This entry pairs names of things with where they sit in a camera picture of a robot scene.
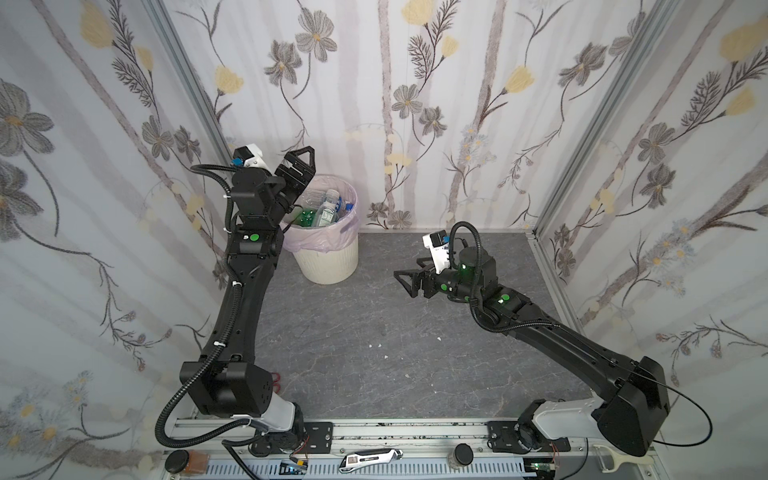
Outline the clear bottle white cap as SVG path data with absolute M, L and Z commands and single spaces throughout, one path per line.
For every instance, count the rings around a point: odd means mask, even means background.
M 312 226 L 323 228 L 334 224 L 338 220 L 340 206 L 340 193 L 335 189 L 327 190 L 320 207 L 315 212 Z

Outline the green soda bottle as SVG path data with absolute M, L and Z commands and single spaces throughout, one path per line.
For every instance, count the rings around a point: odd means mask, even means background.
M 301 228 L 311 228 L 314 226 L 317 210 L 305 208 L 294 218 L 293 224 Z

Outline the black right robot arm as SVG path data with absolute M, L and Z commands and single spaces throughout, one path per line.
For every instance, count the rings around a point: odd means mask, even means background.
M 527 454 L 560 439 L 603 440 L 620 452 L 643 457 L 658 443 L 671 412 L 673 387 L 649 357 L 633 360 L 554 319 L 529 297 L 502 285 L 496 261 L 477 228 L 460 221 L 423 238 L 430 254 L 394 278 L 416 298 L 445 296 L 468 307 L 472 320 L 491 334 L 521 341 L 571 372 L 592 391 L 590 399 L 532 401 L 506 431 L 490 431 L 497 452 Z

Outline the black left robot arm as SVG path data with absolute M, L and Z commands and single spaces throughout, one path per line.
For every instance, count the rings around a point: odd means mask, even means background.
M 209 340 L 197 360 L 183 364 L 181 386 L 156 421 L 156 440 L 170 450 L 165 469 L 172 478 L 188 469 L 193 447 L 210 440 L 220 439 L 241 470 L 255 478 L 238 448 L 264 445 L 294 455 L 306 453 L 312 438 L 300 406 L 281 398 L 272 373 L 256 365 L 255 335 L 287 231 L 281 222 L 315 176 L 315 150 L 306 146 L 289 151 L 275 167 L 261 164 L 245 149 L 239 153 L 228 165 L 190 168 L 224 191 L 228 237 L 223 265 L 229 284 Z M 225 424 L 195 437 L 171 437 L 166 424 L 185 397 Z

